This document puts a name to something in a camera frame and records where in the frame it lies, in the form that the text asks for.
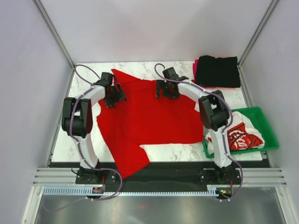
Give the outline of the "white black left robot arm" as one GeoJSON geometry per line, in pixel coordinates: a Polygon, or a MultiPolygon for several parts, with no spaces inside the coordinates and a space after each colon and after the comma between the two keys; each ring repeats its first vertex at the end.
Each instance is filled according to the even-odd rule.
{"type": "Polygon", "coordinates": [[[98,168],[99,159],[91,140],[93,129],[92,107],[100,100],[106,108],[126,100],[126,95],[114,74],[103,72],[100,79],[77,97],[66,97],[63,103],[61,127],[72,138],[80,155],[80,166],[89,169],[86,178],[91,183],[99,183],[103,173],[98,168]]]}

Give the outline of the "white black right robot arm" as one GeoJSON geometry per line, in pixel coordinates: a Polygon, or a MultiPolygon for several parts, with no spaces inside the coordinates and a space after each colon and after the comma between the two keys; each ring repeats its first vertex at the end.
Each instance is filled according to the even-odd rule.
{"type": "Polygon", "coordinates": [[[209,130],[214,149],[214,163],[219,169],[214,171],[218,183],[226,183],[231,178],[227,167],[231,166],[227,128],[233,121],[232,111],[226,103],[221,91],[210,92],[186,77],[156,81],[156,97],[160,91],[167,98],[178,98],[180,95],[198,103],[200,119],[203,126],[209,130]]]}

